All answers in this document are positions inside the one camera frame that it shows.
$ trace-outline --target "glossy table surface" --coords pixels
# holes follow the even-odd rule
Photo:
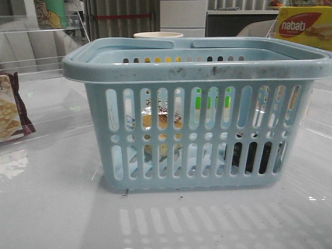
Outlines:
[[[20,87],[37,132],[0,145],[0,248],[332,247],[328,136],[301,127],[274,185],[125,193],[105,185],[83,84]]]

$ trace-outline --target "shelf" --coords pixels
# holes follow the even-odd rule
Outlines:
[[[69,15],[63,18],[66,19],[67,26],[43,28],[38,26],[36,16],[0,16],[0,33],[79,30],[81,28],[78,15]]]
[[[278,10],[208,10],[207,15],[277,15]]]
[[[66,26],[41,28],[36,16],[0,17],[0,72],[34,73],[62,68],[62,58],[89,39],[78,15]]]

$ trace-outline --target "food package inside basket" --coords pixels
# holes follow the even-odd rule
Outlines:
[[[151,128],[151,124],[152,124],[152,113],[151,113],[151,106],[147,106],[146,108],[143,109],[142,111],[142,116],[143,116],[143,127],[146,130],[149,130]],[[175,128],[182,128],[183,127],[183,123],[181,121],[181,117],[179,114],[175,113],[174,115],[174,126]],[[158,106],[158,121],[159,121],[159,127],[162,129],[165,129],[167,127],[168,124],[168,110],[166,107],[162,107],[162,106]],[[176,138],[180,139],[182,135],[177,134]],[[165,139],[166,138],[166,134],[161,134],[160,135],[161,139]],[[181,149],[181,144],[178,144],[176,147],[177,150]],[[150,145],[147,145],[144,147],[144,152],[147,154],[152,154],[152,147]],[[159,146],[159,160],[163,160],[168,153],[168,146],[167,144],[162,144]]]
[[[18,74],[0,74],[0,143],[35,132],[19,95]]]
[[[332,7],[282,7],[275,37],[332,51]]]

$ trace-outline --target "plastic basket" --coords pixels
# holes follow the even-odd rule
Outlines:
[[[116,188],[277,181],[332,53],[268,38],[103,38],[63,60],[85,82]]]

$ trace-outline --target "basket slot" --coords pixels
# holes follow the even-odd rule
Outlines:
[[[216,87],[211,87],[208,90],[207,95],[207,107],[206,107],[206,117],[205,117],[205,128],[212,129],[216,122],[216,111],[218,104],[218,94],[219,89]]]
[[[173,174],[175,177],[179,177],[181,175],[182,171],[182,160],[183,160],[183,145],[181,143],[175,144],[173,146],[173,151],[174,151],[174,157],[173,157],[173,171],[168,172],[168,174]]]
[[[232,175],[236,175],[238,173],[241,158],[242,158],[242,143],[236,142],[233,147],[232,164],[237,167],[232,167],[230,172]]]
[[[154,152],[154,147],[150,144],[144,145],[143,151],[138,151],[138,153],[144,154],[143,169],[144,169],[144,176],[146,178],[152,177],[153,164],[151,162],[155,158],[153,152]]]
[[[240,164],[238,166],[238,174],[243,175],[246,170],[250,170],[250,166],[246,163],[248,159],[248,152],[249,152],[249,143],[243,142],[242,143],[242,153],[240,158]]]
[[[122,180],[123,179],[122,150],[119,145],[112,146],[111,156],[114,167],[114,177],[117,180]]]
[[[220,131],[220,128],[222,127],[222,121],[223,121],[223,110],[224,110],[224,103],[225,103],[225,90],[223,88],[217,88],[216,89],[216,98],[215,101],[213,101],[213,96],[211,97],[211,102],[215,105],[215,114],[214,114],[214,120],[216,126],[214,126],[213,129],[215,133]]]
[[[281,106],[281,110],[279,113],[279,122],[275,125],[275,128],[279,128],[279,129],[283,129],[283,130],[285,129],[284,124],[286,124],[286,115],[289,111],[289,105],[291,103],[293,94],[294,94],[294,87],[292,87],[291,85],[289,87],[285,87],[284,100],[283,100],[283,104]]]
[[[180,118],[180,122],[184,125],[185,118],[184,118],[184,111],[185,111],[185,105],[184,105],[184,98],[185,98],[185,90],[183,88],[176,88],[174,90],[174,102],[170,101],[171,103],[174,103],[174,117],[177,116],[177,118]]]
[[[279,150],[279,145],[280,143],[278,142],[266,142],[264,145],[264,149],[266,151],[263,151],[262,155],[262,160],[260,164],[259,170],[261,171],[262,174],[272,174],[274,164],[276,163],[276,158],[278,155],[278,150]]]
[[[165,149],[162,149],[161,147],[162,146],[167,146],[166,144],[162,144],[159,146],[159,153],[160,151],[165,151]],[[169,151],[171,151],[171,149],[169,150],[168,148],[166,149],[166,156],[165,156],[165,159],[160,163],[159,165],[159,177],[160,178],[165,178],[167,176],[167,172],[168,172],[168,161],[172,161],[172,158],[171,158],[171,154],[172,153],[169,153]]]
[[[189,124],[191,129],[197,129],[199,126],[200,114],[201,114],[201,101],[202,101],[202,89],[194,87],[191,90],[191,103],[190,103],[190,119]]]
[[[137,148],[134,145],[130,145],[127,147],[126,164],[128,164],[128,167],[130,169],[129,170],[130,177],[137,178],[138,177]]]
[[[258,171],[259,171],[259,168],[260,168],[261,157],[262,157],[262,154],[263,154],[263,147],[264,147],[264,143],[258,142],[256,144],[257,144],[257,146],[256,146],[256,149],[255,149],[255,154],[253,153],[255,155],[253,168],[252,168],[252,171],[250,172],[253,175],[258,174]]]
[[[143,115],[141,127],[150,130],[154,125],[152,117],[151,117],[151,91],[148,88],[143,88],[141,90],[141,113]]]
[[[207,120],[211,119],[211,108],[209,111],[209,89],[207,89],[205,87],[202,88],[201,89],[201,99],[196,98],[196,103],[197,103],[197,100],[200,100],[198,127],[203,128],[203,125],[206,126]]]
[[[257,142],[251,142],[248,147],[247,160],[245,162],[245,174],[251,174],[254,168],[257,152]]]
[[[213,154],[212,156],[215,156],[216,158],[216,164],[214,163],[214,157],[212,158],[212,161],[211,161],[211,164],[212,164],[212,169],[211,169],[211,172],[214,174],[217,175],[217,176],[220,176],[220,175],[223,175],[225,173],[225,152],[226,152],[226,143],[225,142],[222,142],[222,143],[219,143],[217,146],[216,146],[216,149],[217,149],[217,153],[215,153],[215,150],[213,151]]]
[[[197,143],[197,151],[196,151],[196,177],[201,177],[202,176],[202,170],[203,170],[203,143]]]
[[[203,146],[203,164],[202,164],[202,172],[203,176],[210,176],[212,175],[211,172],[211,158],[212,155],[212,143],[205,143]]]
[[[274,94],[270,118],[268,122],[268,126],[270,128],[274,128],[278,124],[284,98],[285,98],[285,86],[278,86]]]
[[[231,145],[230,143],[226,143],[225,148],[225,169],[224,173],[225,176],[229,176],[232,170],[232,159],[233,159],[233,152],[234,152],[234,144]]]
[[[292,97],[290,98],[290,102],[288,104],[288,110],[285,116],[285,125],[287,126],[291,126],[294,123],[301,95],[301,87],[300,86],[293,87],[292,92],[293,92]]]
[[[134,106],[134,92],[132,89],[125,89],[123,91],[123,103],[124,103],[124,116],[126,129],[129,131],[135,128],[135,106]]]
[[[174,108],[168,107],[168,91],[165,88],[158,89],[158,127],[166,129],[170,123],[174,123],[174,115],[170,115]]]
[[[108,127],[111,131],[119,130],[118,101],[116,91],[113,89],[106,90],[106,101],[108,110]]]
[[[287,143],[281,142],[278,146],[278,153],[276,157],[276,161],[273,167],[273,173],[279,173],[281,171],[282,163],[284,161],[285,151],[286,151]]]
[[[225,89],[224,108],[223,108],[223,117],[222,117],[222,127],[225,129],[229,128],[231,125],[234,98],[235,98],[235,88],[227,87]]]
[[[258,128],[261,126],[263,118],[266,114],[266,105],[268,102],[270,88],[268,86],[262,86],[258,90],[256,112],[254,115],[253,126]]]
[[[129,160],[131,158],[128,158],[128,154],[129,154],[128,148],[122,146],[122,153],[120,155],[122,155],[123,180],[125,180],[125,181],[127,181],[131,178],[130,177],[130,175],[131,175],[130,170],[132,170],[130,168],[131,165],[129,163]]]
[[[252,88],[246,86],[242,89],[240,112],[238,116],[238,126],[244,127],[247,124],[252,98]]]
[[[265,103],[265,114],[263,116],[263,120],[261,123],[262,127],[269,127],[269,123],[271,122],[270,117],[272,116],[273,109],[274,109],[274,96],[276,96],[279,88],[278,87],[273,87],[268,90],[268,96],[267,96],[267,102]]]
[[[240,113],[240,103],[241,103],[241,94],[242,94],[242,88],[240,86],[236,86],[235,88],[235,94],[234,98],[231,99],[233,102],[232,105],[232,111],[230,113],[230,130],[235,131],[237,125],[238,125],[238,116]]]
[[[243,128],[243,129],[251,129],[252,127],[255,128],[255,120],[257,119],[257,93],[259,91],[260,86],[255,85],[255,86],[250,86],[251,88],[251,99],[250,102],[247,99],[249,97],[249,89],[245,92],[245,102],[248,103],[248,106],[243,106],[244,109],[247,109],[247,113],[245,113],[244,109],[242,109],[242,100],[241,100],[241,113],[243,112],[244,117],[240,116],[240,120],[245,119],[245,115],[247,116],[246,118],[246,124],[244,126],[241,126],[241,124],[244,124],[244,121],[238,122],[238,126]],[[252,132],[251,137],[253,138],[254,136],[257,136],[257,133],[255,131]]]
[[[186,175],[188,176],[195,176],[196,175],[196,167],[197,167],[197,144],[196,143],[190,143],[187,147],[187,172]]]

